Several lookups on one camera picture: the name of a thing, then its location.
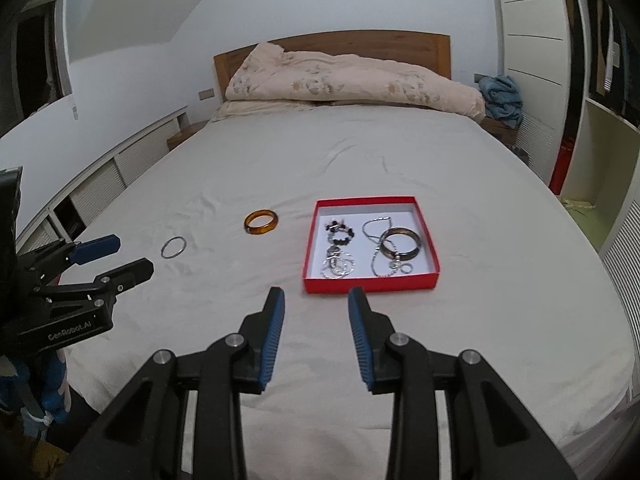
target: blue cloth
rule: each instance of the blue cloth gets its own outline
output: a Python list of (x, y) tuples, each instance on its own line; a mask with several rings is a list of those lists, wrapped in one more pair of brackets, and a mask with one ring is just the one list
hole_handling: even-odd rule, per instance
[(23, 406), (14, 384), (28, 383), (32, 376), (37, 376), (42, 386), (41, 391), (34, 392), (42, 410), (57, 422), (65, 420), (71, 409), (71, 395), (63, 350), (47, 352), (31, 367), (21, 359), (0, 356), (0, 409), (13, 412)]
[(516, 82), (508, 75), (483, 77), (478, 83), (484, 97), (486, 114), (510, 128), (522, 122), (522, 97)]

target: mattress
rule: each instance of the mattress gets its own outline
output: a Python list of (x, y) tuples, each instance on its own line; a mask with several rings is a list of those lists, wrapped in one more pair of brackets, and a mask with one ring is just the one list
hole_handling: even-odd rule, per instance
[[(141, 257), (156, 272), (118, 297), (110, 332), (68, 350), (70, 384), (101, 411), (156, 349), (205, 349), (277, 285), (287, 315), (273, 381), (242, 396), (250, 476), (383, 478), (392, 398), (360, 380), (346, 298), (305, 294), (302, 266), (316, 200), (395, 194), (416, 197), (442, 273), (434, 290), (371, 294), (372, 308), (431, 350), (480, 351), (561, 449), (609, 415), (634, 347), (584, 235), (470, 119), (382, 106), (210, 123), (137, 179), (81, 237), (115, 233), (120, 252), (70, 269), (63, 283)], [(278, 213), (278, 227), (247, 235), (244, 217), (261, 208)], [(176, 235), (186, 250), (162, 259)]]

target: ribbed blue pad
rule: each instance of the ribbed blue pad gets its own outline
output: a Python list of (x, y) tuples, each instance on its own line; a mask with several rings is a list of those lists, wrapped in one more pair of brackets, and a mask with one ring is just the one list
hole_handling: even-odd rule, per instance
[(373, 373), (373, 350), (367, 337), (362, 322), (362, 314), (358, 306), (358, 301), (353, 293), (349, 292), (349, 322), (351, 323), (351, 333), (353, 334), (353, 343), (356, 347), (358, 356), (358, 366), (360, 366), (360, 375), (367, 385), (367, 390), (373, 390), (375, 377)]
[(69, 254), (69, 261), (72, 264), (84, 265), (109, 254), (115, 254), (119, 250), (120, 239), (116, 235), (109, 235), (76, 246)]
[(281, 290), (278, 295), (276, 307), (269, 321), (269, 329), (267, 337), (262, 345), (262, 354), (260, 358), (260, 375), (258, 376), (258, 384), (261, 389), (267, 387), (273, 375), (273, 366), (276, 362), (276, 354), (278, 353), (278, 344), (280, 343), (280, 333), (282, 332), (282, 324), (284, 323), (284, 292)]

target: floral blanket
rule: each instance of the floral blanket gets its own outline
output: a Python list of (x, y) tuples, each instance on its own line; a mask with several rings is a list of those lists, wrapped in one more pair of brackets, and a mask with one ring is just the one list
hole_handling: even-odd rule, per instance
[(244, 60), (226, 88), (228, 100), (365, 100), (419, 105), (484, 118), (484, 100), (475, 88), (431, 70), (355, 54), (284, 52), (261, 43)]

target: red box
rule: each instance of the red box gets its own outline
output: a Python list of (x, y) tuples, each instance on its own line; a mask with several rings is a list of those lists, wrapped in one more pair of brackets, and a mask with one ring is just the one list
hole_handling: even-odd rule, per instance
[[(390, 277), (376, 277), (370, 268), (376, 243), (367, 239), (363, 234), (362, 225), (366, 219), (383, 216), (391, 216), (394, 222), (393, 227), (412, 229), (422, 239), (422, 250), (414, 260), (409, 262), (414, 266), (414, 272), (411, 274), (401, 274), (398, 271)], [(355, 236), (343, 250), (353, 255), (356, 261), (356, 268), (349, 276), (330, 280), (324, 278), (320, 271), (322, 262), (326, 257), (326, 249), (330, 246), (326, 239), (324, 224), (329, 222), (331, 218), (344, 219), (345, 224), (353, 228)], [(387, 221), (372, 222), (367, 225), (367, 233), (379, 236), (387, 228)], [(412, 243), (410, 238), (402, 238), (406, 238), (407, 242)], [(410, 248), (398, 247), (398, 250), (405, 252)], [(376, 272), (379, 274), (389, 272), (388, 263), (389, 260), (379, 253), (375, 261)], [(316, 203), (306, 245), (305, 265), (302, 274), (305, 290), (308, 293), (346, 294), (354, 286), (361, 286), (366, 292), (434, 288), (438, 282), (439, 275), (440, 263), (438, 255), (415, 197), (337, 198), (319, 200)]]

